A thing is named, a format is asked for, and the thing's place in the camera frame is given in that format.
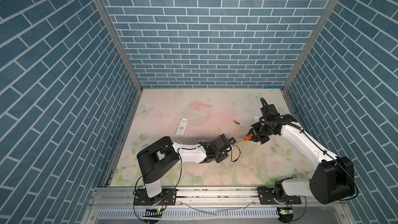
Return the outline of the orange black screwdriver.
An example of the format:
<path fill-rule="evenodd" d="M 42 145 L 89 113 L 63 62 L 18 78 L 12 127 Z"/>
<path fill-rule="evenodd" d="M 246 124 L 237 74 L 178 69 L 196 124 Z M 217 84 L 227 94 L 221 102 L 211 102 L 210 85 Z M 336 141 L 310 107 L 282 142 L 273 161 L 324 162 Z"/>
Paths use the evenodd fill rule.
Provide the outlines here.
<path fill-rule="evenodd" d="M 238 143 L 240 143 L 240 142 L 251 141 L 253 137 L 254 137 L 254 136 L 253 136 L 252 134 L 251 134 L 251 135 L 248 135 L 248 136 L 244 137 L 243 139 L 240 139 L 240 140 L 236 141 L 236 142 L 234 143 L 234 145 L 236 145 L 236 144 L 238 144 Z"/>

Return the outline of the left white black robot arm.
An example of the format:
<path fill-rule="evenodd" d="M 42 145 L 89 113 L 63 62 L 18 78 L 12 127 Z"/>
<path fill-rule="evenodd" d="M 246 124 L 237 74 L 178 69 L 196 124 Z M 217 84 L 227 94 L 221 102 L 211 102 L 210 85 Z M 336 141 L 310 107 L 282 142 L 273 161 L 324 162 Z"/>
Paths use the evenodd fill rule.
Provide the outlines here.
<path fill-rule="evenodd" d="M 199 142 L 196 145 L 175 143 L 165 136 L 137 155 L 147 196 L 154 198 L 162 193 L 161 178 L 177 163 L 220 163 L 232 151 L 236 139 L 228 139 L 224 134 L 213 141 Z"/>

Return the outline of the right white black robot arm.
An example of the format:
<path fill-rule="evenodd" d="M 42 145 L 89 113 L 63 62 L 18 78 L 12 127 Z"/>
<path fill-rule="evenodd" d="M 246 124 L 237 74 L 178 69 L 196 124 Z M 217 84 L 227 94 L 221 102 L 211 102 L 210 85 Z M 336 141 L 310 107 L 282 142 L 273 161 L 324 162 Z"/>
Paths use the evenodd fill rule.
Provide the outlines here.
<path fill-rule="evenodd" d="M 349 201 L 359 189 L 354 181 L 354 165 L 347 157 L 327 150 L 289 114 L 281 115 L 273 104 L 261 99 L 261 117 L 251 126 L 246 139 L 264 144 L 273 135 L 290 141 L 314 166 L 310 179 L 286 178 L 275 183 L 273 195 L 284 204 L 289 197 L 313 197 L 322 204 Z"/>

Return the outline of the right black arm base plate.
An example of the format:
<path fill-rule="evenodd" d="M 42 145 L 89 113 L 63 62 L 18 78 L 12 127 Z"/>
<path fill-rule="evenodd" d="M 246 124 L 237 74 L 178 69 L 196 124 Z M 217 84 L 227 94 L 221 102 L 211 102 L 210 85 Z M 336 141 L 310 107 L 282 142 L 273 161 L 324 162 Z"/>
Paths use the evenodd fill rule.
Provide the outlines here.
<path fill-rule="evenodd" d="M 272 205 L 272 204 L 300 205 L 302 203 L 300 197 L 287 196 L 279 186 L 276 187 L 261 186 L 257 188 L 257 193 L 261 205 Z"/>

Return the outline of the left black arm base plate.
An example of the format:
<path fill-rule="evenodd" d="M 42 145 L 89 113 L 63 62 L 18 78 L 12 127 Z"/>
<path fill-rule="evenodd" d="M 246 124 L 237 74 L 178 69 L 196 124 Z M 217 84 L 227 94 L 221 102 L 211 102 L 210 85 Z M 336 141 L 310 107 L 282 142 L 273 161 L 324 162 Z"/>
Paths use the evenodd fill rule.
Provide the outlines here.
<path fill-rule="evenodd" d="M 145 188 L 137 189 L 134 204 L 138 206 L 160 206 L 160 205 L 175 205 L 177 198 L 177 190 L 172 188 L 163 188 L 162 192 L 153 197 L 148 197 Z"/>

